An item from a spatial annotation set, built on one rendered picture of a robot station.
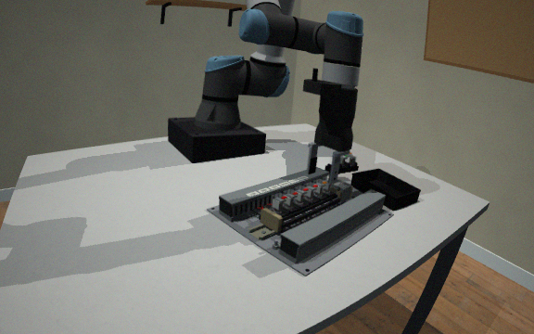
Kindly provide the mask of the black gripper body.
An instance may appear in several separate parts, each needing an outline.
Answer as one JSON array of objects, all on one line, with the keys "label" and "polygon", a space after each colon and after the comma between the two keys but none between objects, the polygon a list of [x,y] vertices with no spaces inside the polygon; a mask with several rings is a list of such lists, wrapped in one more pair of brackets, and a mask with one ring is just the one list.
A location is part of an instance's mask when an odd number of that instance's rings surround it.
[{"label": "black gripper body", "polygon": [[316,144],[340,152],[351,149],[359,75],[360,68],[324,62],[322,80],[317,80],[318,69],[304,80],[303,92],[320,95]]}]

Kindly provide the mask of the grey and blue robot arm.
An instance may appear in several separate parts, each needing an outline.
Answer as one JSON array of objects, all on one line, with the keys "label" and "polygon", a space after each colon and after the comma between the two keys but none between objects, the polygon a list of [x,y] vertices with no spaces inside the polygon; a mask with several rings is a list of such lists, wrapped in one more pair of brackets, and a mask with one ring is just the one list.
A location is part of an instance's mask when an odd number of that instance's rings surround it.
[{"label": "grey and blue robot arm", "polygon": [[281,96],[290,77],[283,57],[285,47],[323,54],[324,62],[361,66],[361,16],[331,11],[327,21],[321,23],[291,17],[295,0],[246,0],[246,4],[247,10],[239,23],[239,37],[257,44],[257,51],[251,54],[250,60],[244,60],[243,56],[208,59],[202,101],[194,122],[197,127],[237,130],[241,123],[238,95]]}]

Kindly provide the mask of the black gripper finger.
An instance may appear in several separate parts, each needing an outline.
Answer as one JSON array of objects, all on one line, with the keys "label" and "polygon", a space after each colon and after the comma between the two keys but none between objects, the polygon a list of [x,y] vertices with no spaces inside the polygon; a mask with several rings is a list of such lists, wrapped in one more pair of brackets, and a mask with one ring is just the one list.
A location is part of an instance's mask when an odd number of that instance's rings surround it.
[{"label": "black gripper finger", "polygon": [[309,151],[309,158],[308,158],[308,166],[307,166],[307,174],[315,173],[316,171],[316,164],[317,164],[317,151],[318,147],[321,145],[316,144],[315,142],[311,142],[308,144],[308,147],[310,148]]},{"label": "black gripper finger", "polygon": [[329,178],[328,178],[329,184],[333,184],[337,181],[341,156],[345,156],[349,154],[350,154],[350,150],[343,151],[343,152],[340,152],[340,151],[333,152],[332,165],[330,166],[330,172],[329,172]]}]

